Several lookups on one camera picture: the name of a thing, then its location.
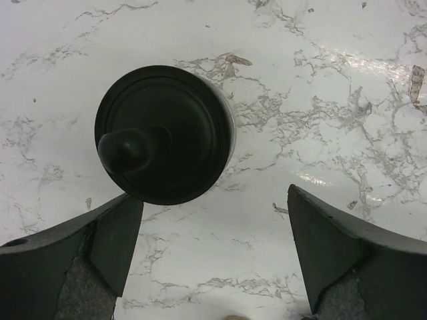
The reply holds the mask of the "black knob-lid glass jar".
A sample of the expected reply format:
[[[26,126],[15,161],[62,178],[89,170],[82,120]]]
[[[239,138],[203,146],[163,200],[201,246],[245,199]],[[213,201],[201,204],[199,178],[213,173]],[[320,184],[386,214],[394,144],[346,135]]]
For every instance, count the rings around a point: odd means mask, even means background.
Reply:
[[[118,79],[99,104],[95,145],[103,168],[132,197],[179,205],[209,190],[236,146],[236,109],[210,81],[151,65]]]

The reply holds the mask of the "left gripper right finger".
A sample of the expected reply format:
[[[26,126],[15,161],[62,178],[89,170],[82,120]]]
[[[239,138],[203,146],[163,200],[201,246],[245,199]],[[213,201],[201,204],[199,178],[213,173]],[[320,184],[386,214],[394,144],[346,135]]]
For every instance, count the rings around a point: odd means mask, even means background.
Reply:
[[[295,185],[288,212],[312,319],[426,318],[426,242]]]

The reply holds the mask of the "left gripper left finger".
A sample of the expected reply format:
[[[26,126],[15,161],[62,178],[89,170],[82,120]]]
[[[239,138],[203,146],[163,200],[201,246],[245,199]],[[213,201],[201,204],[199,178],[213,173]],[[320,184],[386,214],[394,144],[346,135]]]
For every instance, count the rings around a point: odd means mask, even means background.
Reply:
[[[112,319],[143,202],[123,194],[1,246],[2,319]]]

